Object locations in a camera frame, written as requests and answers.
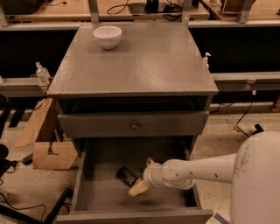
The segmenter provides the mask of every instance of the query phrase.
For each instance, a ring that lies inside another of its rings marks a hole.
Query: floor
[[[280,131],[280,114],[270,112],[271,104],[272,102],[253,103],[249,112],[239,122],[239,127],[249,136],[255,130],[256,123],[259,123],[266,131]],[[211,105],[210,112],[212,113],[202,135],[195,144],[192,159],[236,153],[243,141],[248,138],[236,127],[236,123],[249,106],[250,103]],[[33,144],[21,148],[14,147],[26,124],[26,119],[23,119],[16,128],[8,128],[7,125],[5,127],[1,143],[8,146],[10,150],[9,160],[20,161],[32,152]],[[8,193],[9,202],[14,207],[32,207],[44,204],[46,211],[43,219],[45,219],[63,190],[66,187],[74,189],[76,174],[76,168],[67,171],[35,170],[32,168],[32,164],[24,165],[18,162],[13,173],[6,173],[1,177],[3,183],[1,185],[0,181],[0,188]],[[219,214],[229,221],[231,185],[197,180],[197,187],[202,207],[213,209],[214,214]],[[44,208],[37,207],[20,212],[40,220]],[[60,213],[67,214],[67,207],[63,206]],[[0,217],[0,223],[14,222]],[[220,222],[212,217],[207,224],[218,223]]]

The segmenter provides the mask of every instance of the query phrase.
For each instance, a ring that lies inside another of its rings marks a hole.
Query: wooden tabletop
[[[90,10],[88,0],[65,0],[66,4],[62,4],[62,0],[53,0],[50,4],[43,3],[38,11],[31,15],[15,16],[11,21],[88,21],[90,20]],[[138,16],[133,15],[130,8],[126,7],[119,14],[108,14],[108,9],[118,4],[125,4],[126,0],[97,0],[100,20],[137,20],[137,19],[160,19],[162,15]],[[129,0],[132,3],[145,3],[145,0]],[[117,12],[122,7],[113,9],[111,12]],[[200,4],[199,8],[191,8],[191,19],[209,19],[210,13]]]
[[[201,2],[207,9],[209,9],[210,13],[216,19],[236,20],[236,14],[221,13],[221,7],[217,4],[211,4],[210,0],[201,0]],[[249,13],[248,19],[280,19],[280,15],[277,14],[279,9],[279,0],[256,0]]]

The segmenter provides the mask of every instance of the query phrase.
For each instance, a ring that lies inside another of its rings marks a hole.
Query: cardboard box
[[[78,153],[72,142],[52,143],[59,125],[57,116],[53,99],[39,101],[15,144],[16,148],[34,144],[34,169],[64,170],[77,165]]]

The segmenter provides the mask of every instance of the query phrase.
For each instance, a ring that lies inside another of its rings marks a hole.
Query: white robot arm
[[[231,224],[278,224],[279,139],[279,132],[261,132],[247,139],[232,155],[194,161],[172,159],[163,164],[148,159],[143,180],[129,194],[136,195],[149,187],[189,189],[194,179],[228,182],[232,183]]]

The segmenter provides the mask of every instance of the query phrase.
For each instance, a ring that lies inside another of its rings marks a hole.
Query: closed drawer
[[[183,136],[202,133],[207,111],[59,115],[71,138]]]
[[[203,210],[195,188],[151,188],[136,197],[116,174],[126,166],[141,177],[148,156],[157,162],[186,159],[182,136],[109,137],[85,140],[73,194],[73,210],[57,223],[192,223],[213,215]]]

